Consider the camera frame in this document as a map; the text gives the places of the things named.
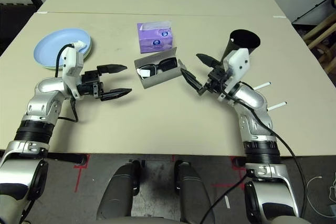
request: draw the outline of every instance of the tissue box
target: tissue box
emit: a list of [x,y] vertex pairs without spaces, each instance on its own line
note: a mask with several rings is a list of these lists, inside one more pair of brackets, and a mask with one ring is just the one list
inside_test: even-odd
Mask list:
[[170,22],[138,23],[140,52],[166,51],[173,47]]

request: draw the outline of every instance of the floor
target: floor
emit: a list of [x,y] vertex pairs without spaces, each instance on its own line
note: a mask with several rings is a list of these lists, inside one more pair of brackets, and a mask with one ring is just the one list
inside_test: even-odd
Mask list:
[[[37,200],[27,217],[36,223],[95,223],[96,212],[104,190],[113,173],[129,159],[146,160],[140,193],[133,200],[133,216],[153,216],[179,220],[179,198],[173,190],[174,161],[191,162],[202,177],[214,202],[226,189],[236,183],[243,170],[233,169],[230,157],[219,156],[174,156],[174,155],[113,155],[92,154],[86,168],[61,161],[49,161],[49,173],[44,194]],[[329,186],[334,180],[336,156],[300,158],[306,178],[323,176],[310,185],[309,196],[320,212],[330,215],[328,204]],[[301,205],[302,184],[292,159],[284,159]],[[235,189],[228,196],[230,209],[225,202],[215,208],[216,223],[248,224],[245,216],[244,191]],[[311,223],[335,223],[335,220],[320,217],[308,206],[305,218]]]

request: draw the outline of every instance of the light blue plate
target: light blue plate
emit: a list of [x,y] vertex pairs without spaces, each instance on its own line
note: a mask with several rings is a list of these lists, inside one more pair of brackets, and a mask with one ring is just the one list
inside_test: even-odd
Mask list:
[[[86,57],[91,49],[90,35],[78,28],[66,28],[59,31],[55,31],[46,37],[44,37],[34,49],[34,59],[37,63],[46,68],[56,67],[56,58],[60,49],[69,43],[83,41],[86,47],[79,51]],[[63,60],[60,58],[59,65],[63,65]]]

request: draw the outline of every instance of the sunglasses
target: sunglasses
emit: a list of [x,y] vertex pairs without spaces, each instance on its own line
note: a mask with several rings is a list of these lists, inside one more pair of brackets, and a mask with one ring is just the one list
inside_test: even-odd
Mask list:
[[157,65],[156,64],[144,65],[138,68],[137,72],[140,75],[141,79],[146,79],[150,76],[156,75],[159,69],[162,70],[162,72],[164,72],[176,67],[177,67],[177,60],[175,57],[172,57],[161,60]]

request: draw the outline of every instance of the black cup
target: black cup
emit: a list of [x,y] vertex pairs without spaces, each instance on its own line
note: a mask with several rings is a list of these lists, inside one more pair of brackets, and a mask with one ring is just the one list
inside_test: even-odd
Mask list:
[[247,48],[248,53],[251,54],[253,50],[259,46],[260,46],[260,39],[255,33],[243,29],[234,30],[230,34],[230,39],[226,46],[225,52],[222,56],[221,62],[223,62],[224,58],[232,50],[238,50],[239,48]]

